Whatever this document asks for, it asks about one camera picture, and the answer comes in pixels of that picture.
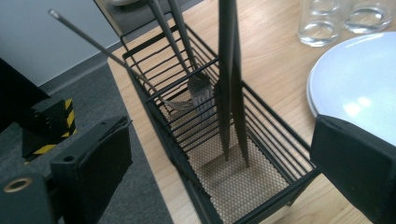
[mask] clear glass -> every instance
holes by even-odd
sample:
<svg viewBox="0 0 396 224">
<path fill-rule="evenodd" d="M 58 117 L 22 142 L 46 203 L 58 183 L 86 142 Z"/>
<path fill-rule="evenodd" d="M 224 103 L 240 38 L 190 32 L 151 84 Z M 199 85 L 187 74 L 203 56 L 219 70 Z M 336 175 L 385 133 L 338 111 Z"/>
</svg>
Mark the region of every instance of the clear glass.
<svg viewBox="0 0 396 224">
<path fill-rule="evenodd" d="M 396 0 L 354 0 L 345 27 L 355 34 L 370 34 L 388 27 Z"/>
<path fill-rule="evenodd" d="M 312 47 L 333 43 L 345 21 L 346 0 L 301 0 L 300 41 Z"/>
</svg>

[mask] wooden surface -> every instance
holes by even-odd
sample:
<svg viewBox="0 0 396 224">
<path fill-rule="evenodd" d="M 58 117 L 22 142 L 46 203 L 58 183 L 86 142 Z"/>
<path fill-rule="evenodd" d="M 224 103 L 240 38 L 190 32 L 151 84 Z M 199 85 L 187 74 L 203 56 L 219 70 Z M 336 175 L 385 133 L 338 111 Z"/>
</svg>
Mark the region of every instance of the wooden surface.
<svg viewBox="0 0 396 224">
<path fill-rule="evenodd" d="M 243 79 L 306 142 L 315 120 L 305 97 L 305 84 L 318 58 L 334 45 L 308 47 L 298 40 L 297 0 L 238 0 Z M 218 0 L 205 0 L 187 10 L 186 23 L 215 51 L 218 50 Z M 394 31 L 393 22 L 386 31 Z M 131 43 L 158 34 L 154 29 Z M 354 37 L 344 31 L 336 43 Z M 124 49 L 114 53 L 118 56 Z M 175 223 L 200 223 L 189 195 L 163 151 L 126 71 L 108 61 L 148 162 Z M 292 207 L 284 207 L 262 223 L 370 223 L 320 175 Z"/>
</svg>

